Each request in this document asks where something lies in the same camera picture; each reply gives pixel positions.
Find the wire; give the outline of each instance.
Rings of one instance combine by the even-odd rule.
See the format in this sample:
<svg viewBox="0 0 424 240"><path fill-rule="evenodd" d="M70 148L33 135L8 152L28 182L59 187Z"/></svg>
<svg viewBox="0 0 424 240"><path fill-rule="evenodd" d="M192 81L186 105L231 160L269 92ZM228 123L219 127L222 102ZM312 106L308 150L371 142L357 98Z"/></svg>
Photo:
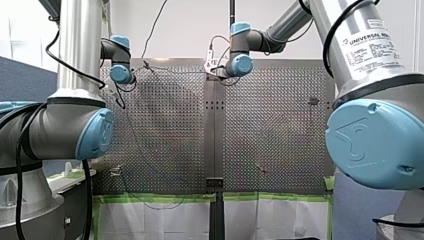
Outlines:
<svg viewBox="0 0 424 240"><path fill-rule="evenodd" d="M75 73L77 73L77 74L79 74L81 76L84 76L86 78L89 78L89 79L91 79L91 80L99 83L100 84L100 89L104 88L106 86L106 84L102 80L100 80L100 79L98 79L96 77L90 76L90 75L88 75L86 73L81 72L80 70L72 67L71 65L67 64L62 59L56 57L53 53L50 52L50 48L56 43L57 39L59 38L59 33L60 33L60 30L57 30L57 34L56 34L55 38L53 39L53 41L49 45L47 45L47 47L46 47L46 53L47 53L47 55L49 55L51 58L53 58L56 62L62 64L63 66L65 66L67 68L69 68L73 72L75 72Z"/></svg>
<svg viewBox="0 0 424 240"><path fill-rule="evenodd" d="M137 200L139 200L140 202L143 202L144 206L146 206L146 207L148 207L148 208L150 208L150 209L153 209L153 210L171 210L171 209L175 209L175 208L177 208L177 207L181 206L181 204L183 204L183 202L184 202L184 200L185 200L185 198L186 198L186 196L184 195L184 196L181 198L181 201L180 201L179 203L177 203L176 205L172 206L172 207L163 207L163 208L156 208L156 207L152 207L152 206L150 206L149 204L147 204L147 203L146 203L143 199L140 199L140 198L139 198L139 197L137 197L135 194L133 194L132 192L129 192L129 191L128 191L128 185L127 185L127 183L126 183L126 181L125 181L125 178L124 178L123 174L124 174L124 171L122 171L122 174L121 174L120 176L121 176L122 182L124 183L125 192L127 192L128 194L130 194L132 197L136 198L136 199L137 199Z"/></svg>
<svg viewBox="0 0 424 240"><path fill-rule="evenodd" d="M303 2L303 0L299 0L299 4L300 6L303 8L303 11L305 11L306 13L308 13L309 15L312 15L311 9L309 9L308 7L306 7L305 3Z"/></svg>
<svg viewBox="0 0 424 240"><path fill-rule="evenodd" d="M101 56L101 58L102 58L102 63L100 64L100 68L102 68L103 67L103 64L105 63L105 46L103 45L103 43L102 42L100 42L100 44L101 44L101 46L102 46L102 56Z"/></svg>
<svg viewBox="0 0 424 240"><path fill-rule="evenodd" d="M401 222L387 221L383 219L373 219L372 221L377 224L382 223L382 224L387 224L390 226L402 227L402 228L424 228L424 223L401 223Z"/></svg>
<svg viewBox="0 0 424 240"><path fill-rule="evenodd" d="M279 40L271 37L271 35L269 35L268 33L267 33L267 36L269 37L269 39L271 39L273 42L276 42L276 43L284 44L284 43L295 42L295 41L301 39L303 36L305 36L306 33L308 33L308 31L309 31L309 29L311 29L313 23L314 23L314 20L312 19L311 22L309 23L308 27L306 28L306 30L302 34L300 34L296 38L293 38L293 39L290 39L290 40L287 40L287 41L279 41Z"/></svg>
<svg viewBox="0 0 424 240"><path fill-rule="evenodd" d="M21 223L21 214L22 214L22 195L23 195L23 179L22 179L22 159L21 159L21 148L22 148L22 140L24 137L28 136L27 133L29 131L29 127L34 119L37 117L38 113L46 106L47 104L40 104L37 109L31 114L28 121L25 123L24 127L21 130L21 134L19 135L18 141L16 142L16 173L18 180L18 189L17 189L17 199L16 199L16 213L15 213L15 225L16 232L18 234L19 240L25 240L24 233L22 231L22 223Z"/></svg>
<svg viewBox="0 0 424 240"><path fill-rule="evenodd" d="M90 175L90 167L88 166L87 159L82 160L82 166L84 168L85 175L85 187L87 191L87 214L85 218L84 232L83 232L83 240L90 239L91 232L91 220L93 218L93 190L91 189L91 175Z"/></svg>
<svg viewBox="0 0 424 240"><path fill-rule="evenodd" d="M136 134L136 132L135 132L135 130L134 130L134 126L133 126L133 124L132 124L132 122L131 122L131 119L130 119L130 116L128 115L128 112L127 111L125 111L125 115L126 115L126 117L127 117L127 121L128 121L128 125L129 125L129 127L130 127L130 129L131 129L131 133L133 134L133 136L134 136L134 140L135 140L135 142L136 142L136 146L137 146L137 150L138 150L138 152L139 152L139 155L140 156L143 156L143 151L141 150L141 148L140 148L140 141L138 140L138 137L137 137L137 134ZM149 166L149 168L151 168L156 174L160 174L160 175L166 175L166 176L169 176L169 175L171 175L171 176L173 176L173 180L175 180L175 179L177 179L177 180L180 180L180 181L182 181L182 182L187 182L184 178L182 178L182 177L180 177L180 176L178 176L178 175L174 175L174 174L168 174L168 173L164 173L164 172L161 172L161 171L159 171L158 169L156 169L156 167L154 167L149 161L145 161L146 163L147 163L147 165Z"/></svg>
<svg viewBox="0 0 424 240"><path fill-rule="evenodd" d="M218 60L218 67L217 67L217 68L223 68L223 69L224 69L224 71L226 71L226 70L225 70L225 66L219 66L219 64L221 64L221 60L224 58L224 56L225 56L225 54L228 52L228 50L230 50L230 47L227 47L227 49L225 49L224 53L222 53L221 57L220 57L220 58L219 58L219 60ZM230 84L224 83L224 82L223 82L223 81L224 81L223 79L220 79L218 82L219 82L221 85L223 85L223 86L231 87L231 86L236 85L236 84L240 81L240 79L241 79L241 77L239 77L236 81L234 81L234 82L232 82L232 83L230 83Z"/></svg>
<svg viewBox="0 0 424 240"><path fill-rule="evenodd" d="M221 60L224 58L225 54L230 50L230 47L227 47L227 49L225 49L225 51L222 53L221 57L218 60L218 67L217 68L223 68L225 66L219 66L219 64L221 64Z"/></svg>
<svg viewBox="0 0 424 240"><path fill-rule="evenodd" d="M153 36L153 32L155 31L156 23L158 22L159 17L160 17L160 15L162 14L162 11L163 11L163 9L164 9L164 7L165 7L165 5L166 5L166 3L167 3L167 2L168 2L168 0L163 1L162 6L160 7L159 13L158 13L158 15L156 16L155 21L153 22L152 30L150 31L150 35L149 35L149 37L148 37L148 38L147 38L147 40L146 40L146 43L145 43L145 45L144 45L144 51L143 51L143 54L141 55L141 58L142 58L142 59L144 58L144 55L146 54L146 51L147 51L147 45L149 44L149 41L150 41L150 39L151 39L151 38L152 38L152 36Z"/></svg>
<svg viewBox="0 0 424 240"><path fill-rule="evenodd" d="M331 42L336 34L337 29L340 27L340 25L346 20L347 16L349 15L350 11L352 11L356 6L361 4L362 2L365 2L366 0L357 0L356 2L349 5L340 15L339 18L334 22L333 26L331 26L330 30L328 31L327 37L324 41L324 50L322 53L322 60L324 62L325 70L327 70L328 75L330 75L332 78L334 78L333 71L331 70L331 64L329 59L329 51Z"/></svg>
<svg viewBox="0 0 424 240"><path fill-rule="evenodd" d="M140 156L143 156L143 151L141 150L141 148L140 148L140 142L138 141L138 137L137 137L137 134L135 133L135 130L134 130L134 127L133 127L133 124L132 124L132 122L131 122L131 119L130 119L130 117L129 117L129 115L128 115L128 112L127 111L125 111L125 115L126 115L126 117L127 117L127 121L128 121L128 125L129 125L129 127L130 127L130 129L131 129L131 132L132 132L132 134L133 134L133 136L134 136L134 140L135 140L135 142L136 142L136 146L137 146L137 150L138 150L138 152L139 152L139 155ZM150 169L152 169L156 174L160 174L160 175L167 175L167 176L169 176L170 174L167 174L167 173L164 173L164 172L161 172L161 171L159 171L158 169L156 169L156 167L154 167L149 161L144 161L145 163L147 163L147 165L149 166L149 168ZM155 208L155 207L152 207L152 206L150 206L150 205L148 205L147 203L145 203L144 202L144 200L142 200L142 199L140 199L140 198L138 198L137 196L135 196L133 193L131 193L131 192L129 192L129 190L128 190L128 185L127 185L127 183L126 183L126 181L125 181L125 178L124 178L124 176L123 176L123 174L124 174L124 171L122 171L122 175L121 175L121 179L122 179L122 182L124 183L124 187L125 187L125 192L127 192L127 193L129 193L131 196L133 196L134 198L136 198L136 199L138 199L138 200L140 200L141 202L143 202L143 204L146 206L146 207L148 207L148 208L150 208L150 209L153 209L153 210L170 210L170 209L175 209L175 208L177 208L177 207L179 207L183 202L184 202L184 200L185 200L185 196L182 198L182 200L181 200L181 202L179 202L178 204L176 204L175 206L172 206L172 207L166 207L166 208ZM187 182L185 179L183 179L182 177L180 177L180 176L178 176L178 175L173 175L173 178L174 179L178 179L178 180L180 180L180 181L182 181L182 182Z"/></svg>
<svg viewBox="0 0 424 240"><path fill-rule="evenodd" d="M120 90L120 88L118 87L118 84L116 84L116 83L115 83L115 87L116 87L116 91L118 92L118 96L119 96L119 99L116 99L116 100L115 100L115 102L116 102L116 104L118 104L118 106L119 106L119 107L121 107L122 109L126 109L126 108L127 108L127 104L125 103L124 99L122 98L121 90Z"/></svg>
<svg viewBox="0 0 424 240"><path fill-rule="evenodd" d="M224 80L220 80L220 81L219 81L219 83L220 83L221 85L223 85L223 86L231 87L231 86L236 85L236 84L240 81L240 79L241 79L241 77L237 78L237 80L235 80L234 82L229 83L229 84L224 83Z"/></svg>
<svg viewBox="0 0 424 240"><path fill-rule="evenodd" d="M210 50L212 50L212 49L213 49L213 41L214 41L216 38L221 38L221 39L225 40L227 43L230 43L230 40L228 40L228 38L226 38L226 37L224 37L224 36L222 36L222 35L215 35L215 36L213 36L213 37L212 37L212 39L211 39L211 43L209 44L209 49L210 49Z"/></svg>
<svg viewBox="0 0 424 240"><path fill-rule="evenodd" d="M134 83L132 85L133 85L133 87L131 89L123 89L119 85L116 85L116 88L119 89L121 92L132 92L137 87L137 81L134 81Z"/></svg>

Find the robotic arm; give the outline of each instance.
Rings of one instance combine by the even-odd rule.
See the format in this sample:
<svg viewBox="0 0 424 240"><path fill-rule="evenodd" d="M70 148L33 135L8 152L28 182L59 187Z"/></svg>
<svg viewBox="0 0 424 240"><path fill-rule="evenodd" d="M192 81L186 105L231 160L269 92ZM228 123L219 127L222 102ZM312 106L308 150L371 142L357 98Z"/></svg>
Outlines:
<svg viewBox="0 0 424 240"><path fill-rule="evenodd" d="M250 51L283 51L311 19L339 90L325 133L331 158L371 188L423 187L424 76L405 70L373 0L295 1L265 32L234 23L229 60L209 61L215 66L206 70L220 78L245 76L253 69Z"/></svg>
<svg viewBox="0 0 424 240"><path fill-rule="evenodd" d="M109 149L114 116L100 97L100 89L105 86L98 80L100 58L112 61L108 87L135 81L130 71L128 39L101 39L102 0L40 2L52 20L60 20L56 60L61 64L57 90L47 104L0 104L0 234L11 240L18 239L17 210L21 211L19 222L28 239L64 239L63 198L52 195L42 160L94 159ZM29 126L27 131L22 130L24 126ZM20 154L16 150L18 141ZM19 188L23 191L22 201L18 200Z"/></svg>

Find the small object on pegboard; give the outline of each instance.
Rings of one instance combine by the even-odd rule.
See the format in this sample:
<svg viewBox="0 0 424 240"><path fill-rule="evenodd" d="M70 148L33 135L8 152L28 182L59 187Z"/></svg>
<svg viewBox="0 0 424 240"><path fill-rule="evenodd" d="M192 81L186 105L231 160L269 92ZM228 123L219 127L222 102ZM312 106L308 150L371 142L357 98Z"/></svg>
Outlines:
<svg viewBox="0 0 424 240"><path fill-rule="evenodd" d="M319 99L317 97L310 97L309 98L309 101L308 101L309 105L318 105L318 103L319 103Z"/></svg>

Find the pegboard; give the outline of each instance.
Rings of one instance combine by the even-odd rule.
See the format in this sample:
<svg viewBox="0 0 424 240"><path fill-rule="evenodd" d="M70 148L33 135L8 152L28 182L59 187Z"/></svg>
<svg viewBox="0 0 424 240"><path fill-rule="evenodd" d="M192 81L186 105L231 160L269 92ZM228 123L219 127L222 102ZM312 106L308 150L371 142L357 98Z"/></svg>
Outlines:
<svg viewBox="0 0 424 240"><path fill-rule="evenodd" d="M202 59L147 61L158 68L136 71L136 90L122 93L126 110L103 96L116 124L95 194L204 193L207 177L223 177L225 191L324 192L334 84L321 61L256 60L232 87L206 80ZM121 176L111 177L118 165Z"/></svg>
<svg viewBox="0 0 424 240"><path fill-rule="evenodd" d="M142 63L133 61L138 69L137 85L133 92L121 93L125 110L115 98L103 96L115 114L115 129L112 147L104 157L106 171L96 177L96 194L205 191L205 74L190 61L168 62L171 65L148 61L162 69L139 68ZM103 67L101 78L108 72L109 67ZM121 176L111 177L108 169L118 165L122 166Z"/></svg>
<svg viewBox="0 0 424 240"><path fill-rule="evenodd" d="M324 135L332 81L320 61L257 65L225 88L225 191L323 193L334 170Z"/></svg>

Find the silver robot arm segment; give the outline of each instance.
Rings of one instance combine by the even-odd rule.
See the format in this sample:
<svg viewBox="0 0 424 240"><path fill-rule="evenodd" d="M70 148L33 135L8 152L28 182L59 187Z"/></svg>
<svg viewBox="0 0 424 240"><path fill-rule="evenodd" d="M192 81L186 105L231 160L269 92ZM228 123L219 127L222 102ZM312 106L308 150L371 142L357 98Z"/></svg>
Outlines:
<svg viewBox="0 0 424 240"><path fill-rule="evenodd" d="M221 78L249 74L250 51L283 51L311 18L324 45L327 71L339 90L326 130L333 161L368 187L423 187L424 76L402 65L374 1L296 0L265 32L234 23L229 61L221 71L208 73Z"/></svg>

